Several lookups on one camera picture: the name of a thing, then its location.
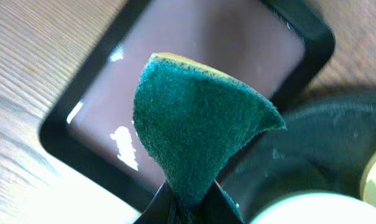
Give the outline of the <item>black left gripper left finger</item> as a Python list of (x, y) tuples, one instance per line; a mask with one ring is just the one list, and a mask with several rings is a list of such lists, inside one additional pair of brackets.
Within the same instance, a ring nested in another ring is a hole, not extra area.
[(177, 200), (166, 180), (134, 224), (175, 224), (176, 217)]

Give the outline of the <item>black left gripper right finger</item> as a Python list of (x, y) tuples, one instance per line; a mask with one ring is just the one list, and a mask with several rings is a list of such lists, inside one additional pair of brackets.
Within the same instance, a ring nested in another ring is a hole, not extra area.
[(243, 224), (215, 180), (201, 201), (201, 216), (204, 224)]

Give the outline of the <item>mint plate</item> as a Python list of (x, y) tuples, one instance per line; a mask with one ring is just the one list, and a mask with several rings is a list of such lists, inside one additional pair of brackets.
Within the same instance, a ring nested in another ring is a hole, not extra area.
[(299, 194), (269, 206), (251, 222), (263, 224), (376, 224), (376, 208), (363, 201), (339, 194)]

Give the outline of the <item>green yellow sponge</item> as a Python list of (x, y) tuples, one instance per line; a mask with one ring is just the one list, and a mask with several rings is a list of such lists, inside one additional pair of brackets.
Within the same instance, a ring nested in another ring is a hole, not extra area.
[(286, 127), (276, 107), (249, 85), (168, 52), (146, 63), (132, 119), (173, 190), (178, 223), (202, 223), (204, 196), (228, 160), (254, 136)]

